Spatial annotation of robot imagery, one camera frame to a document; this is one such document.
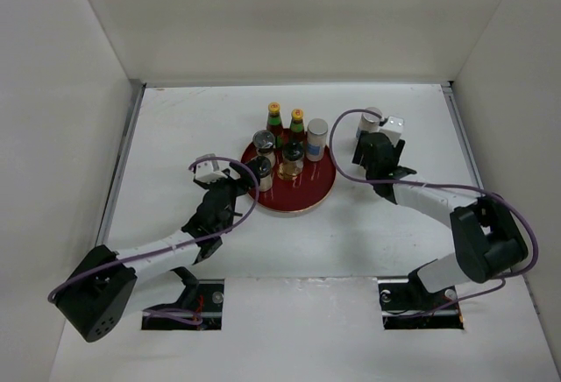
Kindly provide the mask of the chrome-top salt shaker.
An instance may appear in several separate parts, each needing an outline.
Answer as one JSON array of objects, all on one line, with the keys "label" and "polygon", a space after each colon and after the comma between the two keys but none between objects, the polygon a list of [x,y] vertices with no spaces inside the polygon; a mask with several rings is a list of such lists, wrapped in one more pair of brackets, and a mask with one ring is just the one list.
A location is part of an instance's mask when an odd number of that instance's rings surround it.
[{"label": "chrome-top salt shaker", "polygon": [[252,137],[252,143],[258,156],[269,159],[271,168],[276,164],[275,136],[268,130],[257,131]]}]

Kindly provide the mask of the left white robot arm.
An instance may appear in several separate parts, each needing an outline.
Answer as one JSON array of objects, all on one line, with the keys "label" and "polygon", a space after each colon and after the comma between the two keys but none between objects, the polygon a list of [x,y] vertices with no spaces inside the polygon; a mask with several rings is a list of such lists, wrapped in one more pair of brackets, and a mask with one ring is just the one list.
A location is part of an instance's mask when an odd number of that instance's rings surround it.
[{"label": "left white robot arm", "polygon": [[264,158],[245,163],[230,159],[228,168],[221,169],[219,160],[210,155],[190,166],[195,184],[205,194],[186,224],[169,236],[128,250],[98,245],[47,296],[86,342],[108,335],[134,308],[136,289],[166,272],[182,279],[168,287],[168,302],[180,311],[194,306],[198,282],[189,267],[212,256],[222,236],[248,218],[236,211],[236,201],[248,193],[259,196],[261,174],[269,164]]}]

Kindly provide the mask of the yellow-cap sauce bottle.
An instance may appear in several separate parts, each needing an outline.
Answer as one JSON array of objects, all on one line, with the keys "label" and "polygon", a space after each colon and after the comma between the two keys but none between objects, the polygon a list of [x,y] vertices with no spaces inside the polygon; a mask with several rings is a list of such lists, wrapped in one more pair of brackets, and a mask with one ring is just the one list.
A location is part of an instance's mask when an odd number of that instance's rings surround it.
[{"label": "yellow-cap sauce bottle", "polygon": [[304,126],[304,114],[301,109],[294,109],[291,112],[291,122],[288,129],[288,141],[303,143],[306,138]]}]

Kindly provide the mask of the black-cap amber jar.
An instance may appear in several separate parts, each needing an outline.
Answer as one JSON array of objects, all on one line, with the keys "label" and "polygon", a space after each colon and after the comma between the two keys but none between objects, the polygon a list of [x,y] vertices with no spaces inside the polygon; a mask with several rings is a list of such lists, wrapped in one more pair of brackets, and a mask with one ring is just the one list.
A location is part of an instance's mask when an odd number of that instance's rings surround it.
[{"label": "black-cap amber jar", "polygon": [[303,171],[305,151],[301,142],[288,142],[282,149],[277,174],[283,180],[295,180]]}]

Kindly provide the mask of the tall silver-lid spice jar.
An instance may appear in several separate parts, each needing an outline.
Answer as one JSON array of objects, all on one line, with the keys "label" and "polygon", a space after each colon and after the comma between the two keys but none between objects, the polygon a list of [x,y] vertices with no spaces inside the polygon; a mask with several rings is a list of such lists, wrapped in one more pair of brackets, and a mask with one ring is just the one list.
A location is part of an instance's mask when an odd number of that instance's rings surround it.
[{"label": "tall silver-lid spice jar", "polygon": [[323,158],[328,130],[328,124],[321,118],[309,121],[306,143],[306,157],[309,161],[318,162]]}]

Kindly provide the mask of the green-label sauce bottle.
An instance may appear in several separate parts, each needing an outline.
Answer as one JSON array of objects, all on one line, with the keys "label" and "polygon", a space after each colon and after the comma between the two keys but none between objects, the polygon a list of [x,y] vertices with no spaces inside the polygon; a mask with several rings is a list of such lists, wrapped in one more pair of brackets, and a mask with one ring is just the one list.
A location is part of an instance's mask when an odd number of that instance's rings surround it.
[{"label": "green-label sauce bottle", "polygon": [[278,103],[269,103],[267,107],[268,116],[266,129],[270,131],[275,140],[275,147],[280,149],[283,146],[284,127],[281,120],[281,107]]}]

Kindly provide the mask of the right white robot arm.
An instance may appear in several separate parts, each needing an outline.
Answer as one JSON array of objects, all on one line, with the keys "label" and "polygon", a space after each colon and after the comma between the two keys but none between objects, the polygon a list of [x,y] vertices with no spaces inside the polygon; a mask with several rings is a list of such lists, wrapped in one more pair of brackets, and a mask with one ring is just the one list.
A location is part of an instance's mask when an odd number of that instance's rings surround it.
[{"label": "right white robot arm", "polygon": [[364,133],[352,162],[365,169],[378,196],[449,228],[454,252],[410,272],[396,293],[398,308],[421,310],[456,285],[485,283],[527,258],[513,213],[496,195],[474,197],[420,182],[415,170],[399,165],[404,145],[382,132]]}]

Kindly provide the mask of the black-lid spice jar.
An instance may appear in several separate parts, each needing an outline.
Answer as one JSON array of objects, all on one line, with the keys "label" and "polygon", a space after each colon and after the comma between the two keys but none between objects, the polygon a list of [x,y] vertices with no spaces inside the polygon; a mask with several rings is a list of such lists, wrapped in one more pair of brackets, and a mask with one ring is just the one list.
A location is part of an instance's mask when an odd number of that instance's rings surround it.
[{"label": "black-lid spice jar", "polygon": [[246,163],[259,178],[259,191],[267,192],[273,186],[273,167],[271,161],[264,156],[257,156]]}]

